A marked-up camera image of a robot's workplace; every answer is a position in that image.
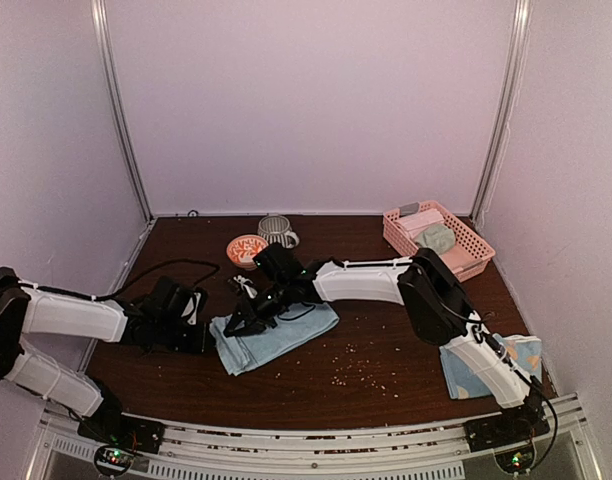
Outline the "light blue towel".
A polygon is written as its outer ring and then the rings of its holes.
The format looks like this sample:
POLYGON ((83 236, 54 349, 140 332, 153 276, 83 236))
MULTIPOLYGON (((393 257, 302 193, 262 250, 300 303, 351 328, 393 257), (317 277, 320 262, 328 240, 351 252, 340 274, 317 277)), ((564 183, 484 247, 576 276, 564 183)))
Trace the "light blue towel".
POLYGON ((275 318, 276 327, 247 337, 225 336, 230 316, 214 317, 209 332, 216 342, 222 366, 229 375, 239 376, 264 366, 337 326, 339 316, 324 304, 293 304, 275 318))

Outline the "pink plastic basket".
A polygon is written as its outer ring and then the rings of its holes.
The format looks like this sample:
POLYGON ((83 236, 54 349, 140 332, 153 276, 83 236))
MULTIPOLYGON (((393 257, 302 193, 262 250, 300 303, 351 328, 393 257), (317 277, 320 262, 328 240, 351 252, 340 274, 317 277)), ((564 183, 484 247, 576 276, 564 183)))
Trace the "pink plastic basket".
POLYGON ((460 282, 481 274, 495 256, 483 238, 436 201, 385 212, 383 237, 402 257, 431 249, 460 282))

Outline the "blue patterned towel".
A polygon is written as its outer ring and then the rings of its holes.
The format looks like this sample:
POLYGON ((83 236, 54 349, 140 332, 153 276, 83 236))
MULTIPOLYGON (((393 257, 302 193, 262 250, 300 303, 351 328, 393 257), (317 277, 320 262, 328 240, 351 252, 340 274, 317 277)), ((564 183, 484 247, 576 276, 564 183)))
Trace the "blue patterned towel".
POLYGON ((503 347, 505 360, 494 353, 477 350, 474 344, 463 345, 457 349, 442 346, 439 348, 443 374, 452 400, 464 400, 484 396, 501 399, 505 406, 516 400, 522 402, 522 392, 526 384, 512 373, 515 367, 529 381, 531 376, 542 381, 542 341, 536 336, 511 335, 502 337, 495 333, 495 340, 503 347))

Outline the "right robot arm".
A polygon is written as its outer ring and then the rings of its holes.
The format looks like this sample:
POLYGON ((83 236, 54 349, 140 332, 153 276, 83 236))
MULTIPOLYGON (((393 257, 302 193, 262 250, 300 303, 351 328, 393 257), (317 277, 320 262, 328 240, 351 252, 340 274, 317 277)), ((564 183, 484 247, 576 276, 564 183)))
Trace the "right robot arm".
POLYGON ((379 301, 405 308, 412 329, 423 342, 456 355, 482 381, 500 412, 489 420, 466 424, 469 439, 527 441, 556 434, 559 422, 541 381, 522 369, 486 327, 461 283, 429 248, 411 257, 351 262, 334 257, 302 265, 274 243, 254 263, 270 280, 255 294, 243 292, 223 332, 247 337, 275 327, 276 317, 296 303, 344 300, 379 301))

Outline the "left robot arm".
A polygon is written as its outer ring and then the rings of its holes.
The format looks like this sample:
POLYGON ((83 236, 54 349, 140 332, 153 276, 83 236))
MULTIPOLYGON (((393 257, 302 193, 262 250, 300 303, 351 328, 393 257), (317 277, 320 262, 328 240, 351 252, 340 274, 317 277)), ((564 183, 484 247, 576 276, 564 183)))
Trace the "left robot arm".
POLYGON ((29 334, 57 334, 120 343, 148 352, 202 354, 214 341, 198 316, 202 289, 169 277, 136 303, 25 282, 0 267, 0 381, 7 380, 64 406, 109 444, 123 442, 130 424, 120 400, 100 381, 60 364, 29 344, 29 334))

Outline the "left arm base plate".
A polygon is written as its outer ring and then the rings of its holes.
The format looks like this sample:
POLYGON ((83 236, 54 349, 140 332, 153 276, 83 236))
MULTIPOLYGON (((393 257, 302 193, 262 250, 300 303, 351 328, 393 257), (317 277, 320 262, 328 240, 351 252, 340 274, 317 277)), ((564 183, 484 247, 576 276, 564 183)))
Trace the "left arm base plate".
POLYGON ((125 415, 112 408, 100 407, 92 416, 76 419, 80 436, 132 452, 157 454, 165 433, 159 421, 125 415))

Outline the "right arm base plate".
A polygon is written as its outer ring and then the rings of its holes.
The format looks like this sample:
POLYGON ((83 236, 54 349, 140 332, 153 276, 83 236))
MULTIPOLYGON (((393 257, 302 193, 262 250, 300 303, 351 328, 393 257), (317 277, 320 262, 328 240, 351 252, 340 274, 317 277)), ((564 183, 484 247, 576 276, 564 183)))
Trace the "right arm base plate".
POLYGON ((550 432, 545 418, 529 418, 514 413, 469 420, 463 428, 471 452, 526 442, 550 432))

